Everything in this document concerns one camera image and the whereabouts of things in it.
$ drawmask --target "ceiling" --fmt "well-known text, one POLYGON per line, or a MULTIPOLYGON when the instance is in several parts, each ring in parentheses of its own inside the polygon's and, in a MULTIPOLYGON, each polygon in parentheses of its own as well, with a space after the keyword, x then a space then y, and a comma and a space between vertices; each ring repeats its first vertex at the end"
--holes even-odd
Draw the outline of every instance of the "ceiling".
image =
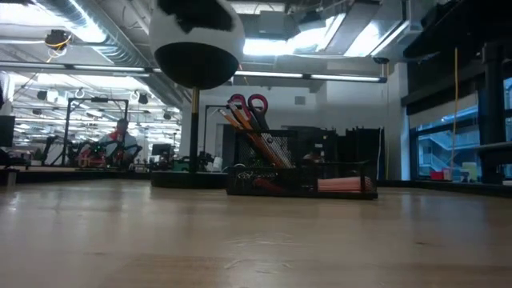
MULTIPOLYGON (((147 26, 150 22, 151 0, 95 0, 90 21, 106 23, 110 36, 108 45, 119 43, 128 51, 136 54, 137 63, 156 67, 157 63, 150 51, 147 26)), ((49 14, 40 6, 5 4, 0 9, 0 61, 51 62, 83 65, 112 66, 119 65, 112 57, 106 56, 105 46, 90 44, 94 34, 84 34, 75 26, 56 14, 49 14), (52 30, 60 29, 75 35, 66 52, 54 54, 44 43, 44 37, 52 30)), ((231 1, 239 12, 246 29, 247 43, 245 57, 241 63, 244 70, 294 72, 311 74, 353 74, 361 76, 381 76, 382 69, 369 56, 379 44, 396 33, 400 26, 405 27, 393 36, 392 41, 380 50, 376 56, 390 58, 391 61, 403 61, 402 51, 418 33, 419 19, 433 5, 431 0, 406 2, 402 0, 273 0, 271 2, 231 1), (305 12, 317 10, 322 16, 325 27, 300 33, 296 26, 283 30, 283 39, 268 39, 258 32, 262 14, 274 13, 296 21, 304 17, 305 12)), ((181 115, 179 109, 190 99, 185 89, 176 86, 165 76, 149 75, 148 78, 132 78, 129 75, 64 75, 44 74, 34 69, 32 72, 9 71, 15 81, 14 113, 19 118, 28 119, 23 129, 18 128, 17 140, 25 142, 30 131, 32 134, 61 133, 64 119, 66 97, 76 93, 85 93, 88 97, 126 99, 130 101, 131 132, 146 135, 158 142, 162 136, 162 127, 179 130, 181 115), (40 90, 50 90, 53 102, 37 99, 40 90), (137 96, 147 93, 149 102, 140 105, 137 96), (35 116, 34 109, 42 115, 35 116), (163 120, 164 110, 173 114, 171 121, 163 120), (54 119, 55 122, 36 122, 34 118, 54 119)), ((320 81, 286 80, 275 78, 235 78, 229 85, 234 86, 292 86, 309 87, 316 92, 323 84, 320 81)), ((72 114, 77 133, 72 137, 95 139, 101 133, 112 129, 112 121, 120 118, 119 107, 114 103, 84 102, 85 108, 77 108, 72 114), (102 116, 91 117, 91 110, 102 110, 102 116), (78 121, 104 121, 104 128, 87 127, 78 121)))

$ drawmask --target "yellow cable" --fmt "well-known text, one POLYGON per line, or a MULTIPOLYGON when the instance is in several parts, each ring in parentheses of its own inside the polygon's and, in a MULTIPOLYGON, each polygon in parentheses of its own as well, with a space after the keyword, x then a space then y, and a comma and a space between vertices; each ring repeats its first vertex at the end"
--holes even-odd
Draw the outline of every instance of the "yellow cable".
POLYGON ((451 135, 451 165, 450 165, 450 180, 454 180, 454 167, 455 167, 455 136, 457 133, 457 112, 458 112, 458 48, 455 48, 455 113, 454 113, 454 128, 451 135))
MULTIPOLYGON (((243 71, 242 64, 238 65, 238 67, 240 67, 240 71, 243 71)), ((249 81, 247 81, 247 77, 246 77, 246 76, 244 76, 244 77, 243 77, 243 79, 244 79, 244 80, 246 80, 246 84, 247 84, 248 86, 250 86, 250 85, 249 85, 249 81)))
MULTIPOLYGON (((386 107, 386 110, 387 110, 387 119, 386 119, 386 125, 387 125, 387 128, 389 129, 390 128, 390 83, 389 83, 389 80, 390 80, 390 64, 387 63, 386 64, 387 66, 387 79, 388 79, 388 83, 386 84, 386 88, 387 88, 387 107, 386 107)), ((387 139, 387 141, 385 141, 386 143, 386 180, 389 180, 390 178, 390 137, 389 135, 387 135, 389 131, 384 130, 384 139, 387 139)))
POLYGON ((59 43, 59 44, 48 44, 48 43, 46 43, 46 42, 45 42, 45 44, 46 44, 47 46, 49 46, 49 47, 58 47, 58 48, 60 48, 60 46, 63 46, 63 45, 65 45, 65 44, 69 43, 69 42, 70 42, 70 40, 71 40, 71 36, 69 36, 69 37, 68 37, 64 42, 61 42, 61 43, 59 43))

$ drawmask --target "black and white ball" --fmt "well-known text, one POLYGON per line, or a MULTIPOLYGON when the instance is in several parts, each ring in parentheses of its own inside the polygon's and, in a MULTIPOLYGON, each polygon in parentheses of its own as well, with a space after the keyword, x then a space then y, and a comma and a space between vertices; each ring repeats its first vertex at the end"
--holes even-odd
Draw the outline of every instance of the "black and white ball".
POLYGON ((242 20, 225 0, 155 0, 151 50, 177 84, 201 90, 227 82, 243 58, 242 20))

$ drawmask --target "person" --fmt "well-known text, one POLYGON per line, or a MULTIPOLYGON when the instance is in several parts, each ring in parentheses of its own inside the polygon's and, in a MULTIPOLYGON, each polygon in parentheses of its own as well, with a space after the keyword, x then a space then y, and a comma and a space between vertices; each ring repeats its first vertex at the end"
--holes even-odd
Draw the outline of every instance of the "person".
MULTIPOLYGON (((131 164, 134 161, 134 154, 137 152, 137 139, 128 133, 128 124, 129 123, 126 119, 119 119, 116 126, 116 130, 99 139, 100 143, 112 141, 122 142, 124 136, 124 147, 130 147, 128 150, 125 150, 123 154, 122 162, 127 165, 131 164)), ((116 142, 107 145, 106 156, 115 157, 115 155, 112 155, 112 153, 116 150, 117 147, 118 144, 116 142)))

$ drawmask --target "red object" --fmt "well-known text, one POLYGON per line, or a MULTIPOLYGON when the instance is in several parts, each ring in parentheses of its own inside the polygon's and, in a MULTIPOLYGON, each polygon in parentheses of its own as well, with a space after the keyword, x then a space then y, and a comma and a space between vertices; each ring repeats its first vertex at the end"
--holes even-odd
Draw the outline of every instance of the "red object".
POLYGON ((119 139, 122 137, 122 135, 116 130, 109 134, 110 139, 115 141, 120 141, 119 139))
POLYGON ((284 193, 286 192, 283 188, 271 183, 270 181, 262 178, 257 178, 253 181, 253 185, 256 187, 264 188, 273 193, 284 193))
POLYGON ((444 180, 445 176, 443 172, 430 172, 431 180, 444 180))
MULTIPOLYGON (((365 190, 371 192, 374 190, 374 184, 371 179, 365 177, 365 190)), ((348 177, 348 178, 334 178, 334 179, 319 179, 318 192, 362 192, 361 178, 348 177)))

